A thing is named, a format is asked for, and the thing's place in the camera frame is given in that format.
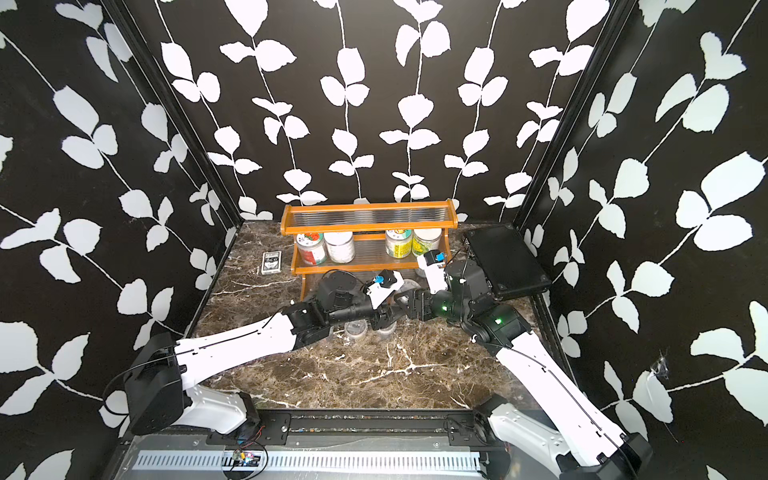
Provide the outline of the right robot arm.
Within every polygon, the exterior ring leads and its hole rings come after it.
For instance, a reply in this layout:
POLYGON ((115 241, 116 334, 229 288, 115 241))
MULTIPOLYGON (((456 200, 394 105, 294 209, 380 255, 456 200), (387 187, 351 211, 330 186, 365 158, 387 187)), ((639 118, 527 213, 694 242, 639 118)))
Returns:
POLYGON ((550 420, 543 424, 509 403, 491 406, 486 419, 497 439, 559 479, 638 478, 652 457, 648 441, 625 432, 587 399, 525 318, 494 298, 474 260, 446 261, 431 250, 417 262, 428 286, 408 292, 409 317, 456 322, 524 385, 550 420))

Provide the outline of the red label large jar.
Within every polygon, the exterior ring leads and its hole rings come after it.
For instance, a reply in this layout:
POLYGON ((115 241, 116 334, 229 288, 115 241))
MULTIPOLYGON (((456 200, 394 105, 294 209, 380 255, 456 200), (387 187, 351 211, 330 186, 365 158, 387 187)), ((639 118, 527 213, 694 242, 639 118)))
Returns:
POLYGON ((302 233, 295 236, 299 256, 304 265, 317 266, 327 260, 324 235, 322 233, 302 233))

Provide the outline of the small seed jar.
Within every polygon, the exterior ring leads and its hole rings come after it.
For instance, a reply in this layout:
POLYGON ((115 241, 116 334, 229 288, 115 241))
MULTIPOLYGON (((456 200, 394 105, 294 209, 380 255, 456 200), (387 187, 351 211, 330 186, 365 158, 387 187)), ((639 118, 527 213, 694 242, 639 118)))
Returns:
POLYGON ((359 341, 365 338, 368 332, 366 320, 355 320, 344 325, 345 336, 351 341, 359 341))
POLYGON ((374 333, 378 336, 379 339, 386 340, 386 339, 389 339, 394 334, 396 328, 397 328, 397 323, 394 322, 385 328, 375 330, 374 333))
POLYGON ((398 289, 398 293, 404 293, 410 290, 420 289, 421 285, 412 279, 405 279, 403 285, 398 289))

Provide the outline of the white large jar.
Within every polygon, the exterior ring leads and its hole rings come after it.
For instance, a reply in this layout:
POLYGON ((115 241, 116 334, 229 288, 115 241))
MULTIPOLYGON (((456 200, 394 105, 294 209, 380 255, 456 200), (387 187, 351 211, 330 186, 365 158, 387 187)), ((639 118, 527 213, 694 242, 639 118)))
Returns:
POLYGON ((330 260, 338 264, 350 263, 355 257, 352 232, 327 232, 324 241, 330 260))

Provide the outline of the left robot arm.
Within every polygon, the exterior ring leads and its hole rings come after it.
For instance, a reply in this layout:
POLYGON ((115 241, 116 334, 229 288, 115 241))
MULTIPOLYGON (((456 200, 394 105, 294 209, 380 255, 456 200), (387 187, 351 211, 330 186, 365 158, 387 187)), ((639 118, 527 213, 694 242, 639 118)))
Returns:
POLYGON ((170 426, 198 427, 222 435, 247 435, 258 414, 242 394, 204 387, 205 380, 271 355, 303 349, 327 338, 332 329, 365 321, 379 330, 394 321, 389 298, 404 284, 397 271, 383 270, 364 283, 333 270, 304 301, 282 307, 268 318, 198 338, 150 338, 123 374, 129 430, 157 433, 170 426))

